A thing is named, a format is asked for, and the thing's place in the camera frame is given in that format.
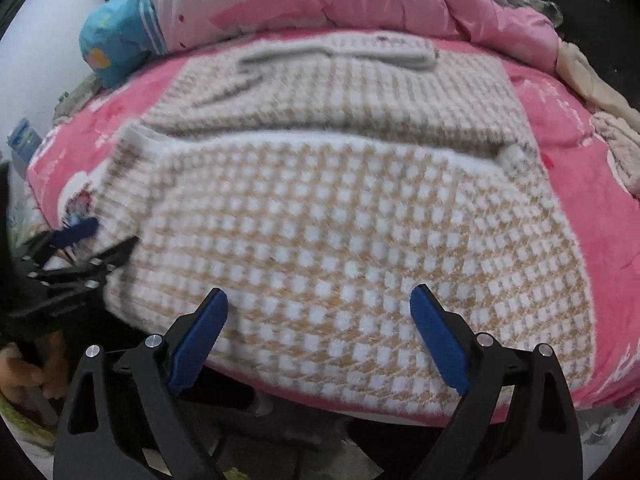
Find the left hand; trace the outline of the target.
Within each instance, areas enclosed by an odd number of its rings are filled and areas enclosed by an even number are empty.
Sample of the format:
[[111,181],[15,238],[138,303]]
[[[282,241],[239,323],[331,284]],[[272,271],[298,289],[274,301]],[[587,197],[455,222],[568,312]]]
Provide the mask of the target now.
[[55,332],[37,341],[43,352],[43,366],[23,360],[15,344],[1,349],[1,393],[10,403],[27,411],[35,411],[27,390],[38,387],[46,399],[62,399],[68,389],[68,365],[65,359],[65,340]]

